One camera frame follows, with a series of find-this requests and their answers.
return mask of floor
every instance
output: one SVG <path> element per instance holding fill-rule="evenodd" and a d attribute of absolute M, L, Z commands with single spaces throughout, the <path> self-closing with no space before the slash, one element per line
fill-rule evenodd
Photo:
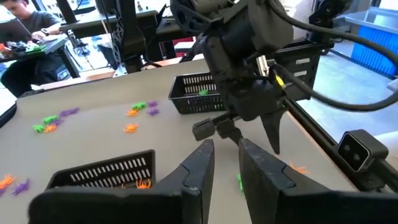
<path fill-rule="evenodd" d="M 333 50 L 351 57 L 354 50 L 354 43 L 348 40 L 343 40 L 341 43 L 335 43 Z"/>
<path fill-rule="evenodd" d="M 392 92 L 386 77 L 329 53 L 320 60 L 315 89 L 326 96 L 347 103 L 372 103 Z M 0 86 L 0 114 L 14 102 L 14 96 Z M 398 104 L 372 113 L 336 110 L 315 100 L 299 104 L 337 141 L 348 130 L 365 129 L 372 135 L 398 131 Z"/>

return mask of plastic toy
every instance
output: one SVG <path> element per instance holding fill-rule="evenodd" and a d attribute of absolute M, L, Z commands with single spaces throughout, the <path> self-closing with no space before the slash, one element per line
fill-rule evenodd
<path fill-rule="evenodd" d="M 145 107 L 147 107 L 147 104 L 145 102 L 140 102 L 140 103 L 136 103 L 135 105 L 133 105 L 131 107 L 131 109 L 133 109 L 133 110 L 142 110 Z"/>
<path fill-rule="evenodd" d="M 76 114 L 77 112 L 79 112 L 80 108 L 73 108 L 73 109 L 69 109 L 69 110 L 64 110 L 61 111 L 60 113 L 60 118 L 64 118 L 73 114 Z"/>
<path fill-rule="evenodd" d="M 64 120 L 62 120 L 62 119 L 56 119 L 55 121 L 51 122 L 50 125 L 54 124 L 54 125 L 58 126 L 58 125 L 62 124 L 63 122 L 64 122 Z"/>
<path fill-rule="evenodd" d="M 4 179 L 0 181 L 0 189 L 5 189 L 8 185 L 12 184 L 16 177 L 11 177 L 11 175 L 6 174 Z"/>
<path fill-rule="evenodd" d="M 147 104 L 148 104 L 149 107 L 155 107 L 155 106 L 157 106 L 157 101 L 156 100 L 148 101 Z"/>
<path fill-rule="evenodd" d="M 242 178 L 241 178 L 241 174 L 236 175 L 236 178 L 239 182 L 239 188 L 241 189 L 241 191 L 243 192 L 243 185 L 242 185 Z"/>
<path fill-rule="evenodd" d="M 136 181 L 136 186 L 137 189 L 150 189 L 150 187 L 152 186 L 152 182 L 150 181 L 150 179 L 148 179 L 147 182 L 142 181 L 141 179 L 139 181 L 138 180 Z"/>
<path fill-rule="evenodd" d="M 293 166 L 293 164 L 292 164 L 291 161 L 289 162 L 289 165 L 290 165 L 290 167 L 291 167 L 293 170 L 296 170 L 297 172 L 299 172 L 299 173 L 301 173 L 301 174 L 310 174 L 310 173 L 305 169 L 305 167 L 298 167 L 298 168 L 296 168 L 296 167 Z"/>
<path fill-rule="evenodd" d="M 138 110 L 129 110 L 126 113 L 127 116 L 135 116 L 137 114 L 138 114 Z"/>
<path fill-rule="evenodd" d="M 124 128 L 125 133 L 135 133 L 137 131 L 138 124 L 126 124 Z"/>
<path fill-rule="evenodd" d="M 203 95 L 208 95 L 209 91 L 208 90 L 202 90 L 198 93 L 199 95 L 203 96 Z"/>
<path fill-rule="evenodd" d="M 19 184 L 17 187 L 14 187 L 14 192 L 12 193 L 13 195 L 18 195 L 19 193 L 29 190 L 29 182 L 30 180 L 27 179 L 26 183 L 24 184 Z"/>
<path fill-rule="evenodd" d="M 46 117 L 46 118 L 43 119 L 43 122 L 44 122 L 45 124 L 50 124 L 51 122 L 55 121 L 56 119 L 58 119 L 58 116 L 57 116 L 57 115 L 48 116 L 48 117 Z"/>
<path fill-rule="evenodd" d="M 47 125 L 47 126 L 45 127 L 44 132 L 45 132 L 45 133 L 49 133 L 49 132 L 55 131 L 56 128 L 57 128 L 57 125 L 55 125 L 55 124 Z"/>
<path fill-rule="evenodd" d="M 157 115 L 157 114 L 159 113 L 159 109 L 157 109 L 157 108 L 152 108 L 152 109 L 150 109 L 147 113 L 148 113 L 149 115 L 151 115 L 151 116 L 155 116 L 155 115 Z"/>
<path fill-rule="evenodd" d="M 37 133 L 43 133 L 45 130 L 44 125 L 33 125 L 33 129 L 37 132 Z"/>

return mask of desk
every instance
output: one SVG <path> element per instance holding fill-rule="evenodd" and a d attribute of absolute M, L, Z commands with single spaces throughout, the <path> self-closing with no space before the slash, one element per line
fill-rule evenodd
<path fill-rule="evenodd" d="M 66 68 L 69 71 L 70 76 L 73 78 L 78 78 L 78 77 L 80 77 L 79 71 L 77 70 L 75 64 L 73 63 L 73 61 L 70 57 L 70 54 L 68 53 L 68 49 L 65 46 L 65 43 L 67 41 L 68 40 L 66 39 L 66 36 L 61 35 L 57 40 L 53 40 L 51 42 L 44 43 L 47 46 L 47 48 L 43 52 L 36 53 L 36 54 L 27 54 L 27 55 L 23 55 L 21 57 L 0 59 L 0 63 L 10 62 L 13 60 L 27 60 L 30 58 L 41 57 L 41 56 L 47 55 L 49 53 L 56 52 L 60 55 L 62 61 L 64 62 Z"/>
<path fill-rule="evenodd" d="M 157 18 L 156 15 L 161 10 L 158 4 L 154 6 L 150 5 L 146 9 L 145 5 L 142 5 L 142 10 L 136 8 L 137 24 L 144 37 L 147 40 L 152 39 L 156 34 Z M 104 26 L 102 21 L 107 24 L 106 17 L 101 15 L 98 11 L 93 11 L 84 15 L 76 17 L 78 22 L 73 24 L 64 24 L 60 27 L 60 31 L 72 30 L 76 38 L 91 37 L 94 35 L 105 34 Z M 114 29 L 116 25 L 116 16 L 108 16 L 111 28 Z M 147 53 L 149 60 L 158 61 L 163 60 L 162 51 L 156 41 L 151 41 L 147 46 Z"/>
<path fill-rule="evenodd" d="M 30 178 L 31 186 L 16 197 L 10 191 L 3 194 L 2 223 L 27 223 L 29 202 L 44 191 L 58 170 L 154 149 L 157 180 L 164 178 L 200 145 L 192 135 L 192 124 L 220 114 L 178 114 L 167 99 L 174 77 L 207 71 L 205 61 L 196 60 L 19 98 L 15 115 L 0 129 L 0 175 L 13 174 L 18 178 L 17 183 Z M 125 115 L 133 103 L 148 100 L 158 100 L 158 116 Z M 39 124 L 45 116 L 76 106 L 81 108 L 80 112 L 65 119 L 55 132 L 34 133 L 32 125 Z M 128 123 L 140 124 L 136 133 L 123 132 Z M 238 121 L 236 125 L 246 138 L 272 152 L 260 119 Z M 280 159 L 306 166 L 310 178 L 333 190 L 355 190 L 289 113 L 283 116 L 280 130 Z M 209 223 L 250 223 L 246 201 L 236 180 L 238 148 L 218 135 L 212 139 L 215 174 Z"/>

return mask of laptop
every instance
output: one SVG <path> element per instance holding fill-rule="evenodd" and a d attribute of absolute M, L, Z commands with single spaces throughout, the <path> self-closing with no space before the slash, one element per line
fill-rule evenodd
<path fill-rule="evenodd" d="M 32 36 L 18 19 L 0 22 L 0 30 L 0 43 L 6 43 L 7 41 L 27 42 Z"/>

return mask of green plastic toy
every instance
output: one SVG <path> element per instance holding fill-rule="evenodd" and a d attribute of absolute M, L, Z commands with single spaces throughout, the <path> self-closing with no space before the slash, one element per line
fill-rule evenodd
<path fill-rule="evenodd" d="M 44 52 L 47 49 L 46 45 L 38 45 L 38 46 L 33 46 L 29 47 L 28 49 L 25 50 L 27 54 L 35 54 L 39 52 Z"/>
<path fill-rule="evenodd" d="M 241 174 L 236 175 L 236 178 L 239 182 L 239 187 L 241 189 L 241 191 L 243 192 L 243 185 L 242 185 L 242 179 L 241 179 Z"/>
<path fill-rule="evenodd" d="M 202 90 L 198 94 L 201 95 L 201 96 L 208 95 L 209 91 L 208 90 Z"/>
<path fill-rule="evenodd" d="M 43 133 L 44 132 L 44 125 L 33 125 L 33 129 L 37 132 L 37 133 Z"/>
<path fill-rule="evenodd" d="M 58 119 L 58 116 L 57 116 L 57 115 L 48 116 L 48 117 L 46 117 L 46 118 L 43 119 L 43 122 L 44 122 L 45 124 L 50 124 L 51 122 L 55 121 L 56 119 Z"/>
<path fill-rule="evenodd" d="M 147 107 L 147 104 L 145 102 L 140 102 L 140 103 L 136 103 L 135 105 L 133 105 L 131 107 L 131 109 L 133 109 L 133 110 L 142 110 L 145 107 Z"/>

